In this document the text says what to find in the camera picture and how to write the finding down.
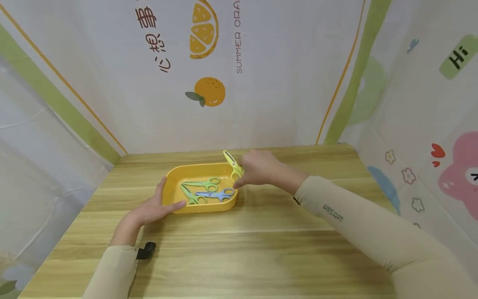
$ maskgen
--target green stripe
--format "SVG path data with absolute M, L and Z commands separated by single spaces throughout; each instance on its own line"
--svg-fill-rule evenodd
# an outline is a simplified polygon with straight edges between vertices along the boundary
M 355 106 L 355 98 L 360 86 L 365 66 L 370 56 L 375 38 L 382 27 L 383 20 L 387 15 L 391 0 L 372 0 L 365 21 L 360 47 L 358 48 L 352 77 L 345 91 L 345 95 L 338 107 L 337 113 L 328 129 L 324 144 L 335 144 L 342 135 Z
M 64 97 L 1 24 L 0 41 L 0 55 L 3 55 L 11 67 L 86 144 L 107 161 L 115 164 L 120 158 L 116 150 Z

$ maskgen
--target orange illustration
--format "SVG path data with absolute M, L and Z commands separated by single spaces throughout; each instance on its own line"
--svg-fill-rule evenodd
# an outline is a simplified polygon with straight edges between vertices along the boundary
M 193 11 L 193 27 L 189 36 L 191 59 L 207 57 L 214 51 L 219 37 L 219 23 L 211 5 L 206 0 L 197 0 Z
M 212 77 L 201 78 L 194 85 L 194 92 L 186 92 L 186 96 L 192 100 L 199 101 L 201 107 L 214 107 L 224 101 L 226 88 L 221 81 Z

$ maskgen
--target beige arm sleeve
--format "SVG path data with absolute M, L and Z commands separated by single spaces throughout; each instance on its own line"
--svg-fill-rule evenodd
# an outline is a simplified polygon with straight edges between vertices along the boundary
M 398 299 L 478 298 L 454 255 L 399 216 L 322 177 L 307 178 L 294 198 L 382 265 Z
M 108 247 L 82 298 L 128 298 L 128 291 L 136 273 L 137 254 L 138 249 L 129 245 Z

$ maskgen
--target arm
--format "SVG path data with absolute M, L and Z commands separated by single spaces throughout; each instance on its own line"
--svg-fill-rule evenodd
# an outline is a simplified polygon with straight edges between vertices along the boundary
M 329 180 L 282 164 L 268 152 L 251 151 L 241 163 L 245 174 L 235 188 L 272 184 L 294 195 L 382 265 L 391 275 L 397 298 L 476 298 L 476 286 L 453 254 L 399 216 Z
M 118 223 L 109 247 L 104 252 L 93 277 L 88 284 L 84 299 L 125 299 L 136 273 L 136 239 L 142 226 L 159 220 L 186 205 L 185 201 L 169 206 L 162 205 L 164 177 L 155 194 L 136 209 L 130 211 Z

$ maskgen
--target yellow scissors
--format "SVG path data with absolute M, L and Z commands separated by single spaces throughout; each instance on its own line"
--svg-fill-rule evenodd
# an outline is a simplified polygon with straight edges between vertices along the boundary
M 211 177 L 207 181 L 203 182 L 183 182 L 187 186 L 200 186 L 206 188 L 207 191 L 216 192 L 217 185 L 220 183 L 221 179 L 218 177 Z
M 224 153 L 224 157 L 232 167 L 232 174 L 231 179 L 233 182 L 237 181 L 241 176 L 244 175 L 244 168 L 240 167 L 239 164 L 234 160 L 230 153 L 226 150 L 222 151 Z

